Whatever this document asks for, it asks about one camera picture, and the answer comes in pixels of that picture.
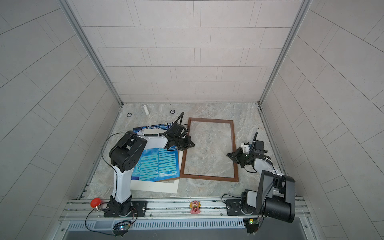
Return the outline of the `brown wooden picture frame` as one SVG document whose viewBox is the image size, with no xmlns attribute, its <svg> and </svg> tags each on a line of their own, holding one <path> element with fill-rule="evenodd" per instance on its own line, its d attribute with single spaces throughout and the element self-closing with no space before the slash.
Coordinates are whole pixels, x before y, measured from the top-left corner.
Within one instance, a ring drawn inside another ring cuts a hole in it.
<svg viewBox="0 0 384 240">
<path fill-rule="evenodd" d="M 188 119 L 188 125 L 190 128 L 192 127 L 192 122 L 229 124 L 231 127 L 232 153 L 237 150 L 236 149 L 234 121 L 221 120 L 221 119 L 207 119 L 207 118 L 189 118 Z M 187 150 L 183 151 L 182 165 L 180 167 L 180 178 L 210 180 L 210 181 L 223 181 L 223 182 L 235 182 L 235 183 L 237 183 L 239 181 L 238 165 L 235 162 L 233 162 L 233 167 L 234 167 L 234 177 L 233 178 L 185 174 L 185 164 L 186 164 L 187 153 L 188 153 Z"/>
</svg>

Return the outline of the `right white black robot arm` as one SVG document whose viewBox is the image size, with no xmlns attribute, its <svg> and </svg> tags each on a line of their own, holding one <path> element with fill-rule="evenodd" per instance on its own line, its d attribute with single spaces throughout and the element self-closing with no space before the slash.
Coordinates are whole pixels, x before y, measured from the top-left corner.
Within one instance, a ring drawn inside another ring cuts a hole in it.
<svg viewBox="0 0 384 240">
<path fill-rule="evenodd" d="M 245 190 L 237 200 L 226 200 L 229 216 L 257 215 L 291 223 L 295 218 L 295 180 L 277 170 L 264 149 L 264 142 L 243 143 L 228 153 L 242 169 L 253 167 L 260 174 L 257 191 Z"/>
</svg>

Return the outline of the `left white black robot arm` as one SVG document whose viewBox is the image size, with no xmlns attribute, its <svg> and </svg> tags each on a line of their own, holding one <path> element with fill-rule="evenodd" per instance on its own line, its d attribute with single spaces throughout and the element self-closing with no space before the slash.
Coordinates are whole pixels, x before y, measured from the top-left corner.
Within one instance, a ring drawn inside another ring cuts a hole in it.
<svg viewBox="0 0 384 240">
<path fill-rule="evenodd" d="M 176 147 L 179 151 L 192 148 L 195 144 L 188 135 L 189 130 L 188 125 L 175 122 L 163 133 L 121 133 L 122 137 L 109 152 L 115 176 L 114 192 L 110 196 L 108 209 L 119 215 L 127 215 L 131 210 L 131 177 L 142 153 L 154 148 L 169 150 Z"/>
</svg>

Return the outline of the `cream white mat board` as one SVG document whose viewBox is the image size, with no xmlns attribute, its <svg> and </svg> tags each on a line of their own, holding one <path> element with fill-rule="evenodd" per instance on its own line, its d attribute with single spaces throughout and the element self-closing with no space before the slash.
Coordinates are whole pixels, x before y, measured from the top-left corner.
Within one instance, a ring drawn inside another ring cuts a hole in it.
<svg viewBox="0 0 384 240">
<path fill-rule="evenodd" d="M 174 181 L 161 181 L 156 182 L 157 179 L 157 151 L 159 147 L 150 147 L 144 150 L 138 164 L 135 166 L 132 180 L 131 189 L 136 191 L 160 192 L 175 194 L 178 191 L 179 179 Z M 183 152 L 179 151 L 179 162 L 181 161 Z"/>
</svg>

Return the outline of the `blue poster photo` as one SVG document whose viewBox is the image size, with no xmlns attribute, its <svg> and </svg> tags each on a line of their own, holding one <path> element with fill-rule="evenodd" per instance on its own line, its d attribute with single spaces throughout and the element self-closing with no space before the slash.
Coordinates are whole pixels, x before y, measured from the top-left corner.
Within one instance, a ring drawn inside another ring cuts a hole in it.
<svg viewBox="0 0 384 240">
<path fill-rule="evenodd" d="M 161 135 L 170 127 L 166 124 L 134 128 L 147 144 L 133 169 L 132 180 L 159 182 L 180 177 L 179 152 L 176 147 L 169 147 L 169 140 Z"/>
</svg>

